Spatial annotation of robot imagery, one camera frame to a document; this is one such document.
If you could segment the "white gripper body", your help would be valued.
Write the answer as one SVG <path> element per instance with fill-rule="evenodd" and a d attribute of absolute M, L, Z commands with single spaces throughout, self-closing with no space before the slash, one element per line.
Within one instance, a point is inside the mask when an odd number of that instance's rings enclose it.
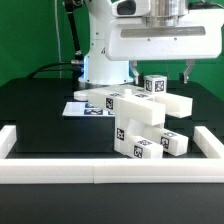
<path fill-rule="evenodd" d="M 144 17 L 116 18 L 107 29 L 110 60 L 189 60 L 217 58 L 222 51 L 224 10 L 192 10 L 174 27 L 147 26 Z"/>

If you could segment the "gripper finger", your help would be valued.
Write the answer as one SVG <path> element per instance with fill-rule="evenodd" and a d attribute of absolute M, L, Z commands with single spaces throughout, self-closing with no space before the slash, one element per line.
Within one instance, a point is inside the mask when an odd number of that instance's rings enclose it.
<path fill-rule="evenodd" d="M 192 72 L 195 66 L 195 60 L 189 59 L 186 61 L 186 68 L 185 70 L 179 74 L 179 80 L 181 84 L 186 84 L 189 79 L 189 74 Z"/>
<path fill-rule="evenodd" d="M 134 75 L 135 84 L 138 85 L 139 84 L 139 72 L 137 71 L 137 61 L 130 61 L 129 67 L 130 67 L 131 72 Z"/>

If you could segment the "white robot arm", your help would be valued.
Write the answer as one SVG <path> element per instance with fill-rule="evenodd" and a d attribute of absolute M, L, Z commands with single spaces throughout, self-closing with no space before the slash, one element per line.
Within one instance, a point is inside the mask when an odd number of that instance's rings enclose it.
<path fill-rule="evenodd" d="M 216 58 L 222 51 L 224 8 L 187 0 L 83 0 L 90 20 L 84 80 L 129 80 L 131 61 Z"/>

